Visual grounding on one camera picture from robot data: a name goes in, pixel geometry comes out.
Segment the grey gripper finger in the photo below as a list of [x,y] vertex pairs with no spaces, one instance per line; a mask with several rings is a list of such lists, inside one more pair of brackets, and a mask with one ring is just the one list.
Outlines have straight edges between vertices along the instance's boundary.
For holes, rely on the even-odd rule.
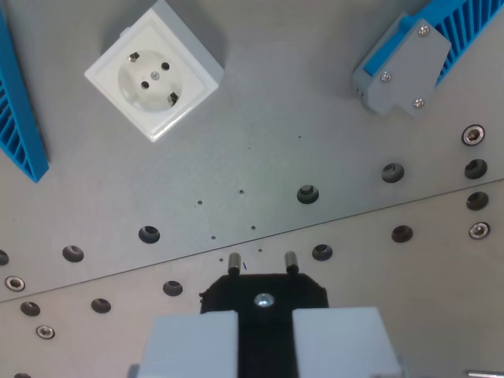
[[235,311],[168,315],[154,320],[137,377],[237,377]]
[[292,317],[300,377],[402,376],[378,309],[296,309]]

